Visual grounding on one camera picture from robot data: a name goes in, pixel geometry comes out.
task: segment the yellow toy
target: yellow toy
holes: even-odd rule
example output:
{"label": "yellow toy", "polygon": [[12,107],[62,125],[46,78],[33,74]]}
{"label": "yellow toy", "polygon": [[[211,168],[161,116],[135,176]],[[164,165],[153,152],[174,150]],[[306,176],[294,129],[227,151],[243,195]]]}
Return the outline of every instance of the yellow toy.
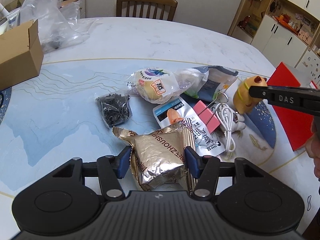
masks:
{"label": "yellow toy", "polygon": [[233,104],[235,105],[239,114],[250,112],[255,105],[262,99],[252,98],[249,95],[249,88],[251,86],[267,87],[267,79],[260,76],[253,76],[244,80],[238,87],[235,95],[233,96]]}

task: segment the hand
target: hand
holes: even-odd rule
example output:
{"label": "hand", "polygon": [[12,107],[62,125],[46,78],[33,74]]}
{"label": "hand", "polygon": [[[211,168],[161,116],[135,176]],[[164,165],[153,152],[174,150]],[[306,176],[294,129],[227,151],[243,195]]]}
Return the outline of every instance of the hand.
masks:
{"label": "hand", "polygon": [[[316,131],[316,125],[314,124],[314,121],[312,121],[311,132],[315,133]],[[316,134],[306,142],[306,151],[315,164],[314,174],[320,179],[320,140]]]}

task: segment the sticker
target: sticker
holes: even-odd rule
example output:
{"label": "sticker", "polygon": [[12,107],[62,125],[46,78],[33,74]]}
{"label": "sticker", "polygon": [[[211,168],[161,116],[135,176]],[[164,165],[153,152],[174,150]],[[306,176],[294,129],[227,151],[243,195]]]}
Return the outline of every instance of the sticker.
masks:
{"label": "sticker", "polygon": [[154,81],[151,86],[153,87],[153,89],[155,90],[157,96],[165,93],[165,89],[164,89],[164,85],[162,84],[160,79],[157,79],[156,81]]}

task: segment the snack package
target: snack package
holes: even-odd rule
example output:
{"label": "snack package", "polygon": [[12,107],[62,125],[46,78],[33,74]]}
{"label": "snack package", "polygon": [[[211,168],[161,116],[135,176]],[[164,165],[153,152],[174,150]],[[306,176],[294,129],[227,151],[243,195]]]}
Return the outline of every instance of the snack package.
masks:
{"label": "snack package", "polygon": [[202,79],[203,74],[192,69],[173,73],[159,68],[146,68],[131,74],[126,85],[146,101],[163,104],[179,96],[194,84],[199,84]]}
{"label": "snack package", "polygon": [[125,91],[96,98],[102,119],[108,128],[123,123],[132,116],[129,99],[130,96]]}
{"label": "snack package", "polygon": [[163,105],[156,106],[153,109],[153,115],[160,127],[166,127],[186,118],[190,119],[193,137],[196,143],[196,152],[199,156],[217,156],[225,151],[225,147],[219,141],[216,133],[209,133],[208,128],[196,112],[181,97],[174,98]]}
{"label": "snack package", "polygon": [[194,83],[185,92],[188,96],[211,102],[217,97],[217,92],[225,92],[236,81],[238,71],[222,66],[203,66],[187,69],[201,76],[199,83]]}
{"label": "snack package", "polygon": [[132,146],[131,172],[142,190],[151,190],[164,183],[179,182],[191,190],[187,182],[184,148],[195,149],[191,125],[185,120],[148,135],[114,127],[112,132]]}

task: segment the white drawer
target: white drawer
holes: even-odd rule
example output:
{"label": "white drawer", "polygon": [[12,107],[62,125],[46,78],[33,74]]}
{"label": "white drawer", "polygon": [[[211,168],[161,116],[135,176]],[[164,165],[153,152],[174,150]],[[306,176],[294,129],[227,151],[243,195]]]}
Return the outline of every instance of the white drawer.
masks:
{"label": "white drawer", "polygon": [[78,0],[79,8],[80,8],[80,15],[85,12],[85,0]]}

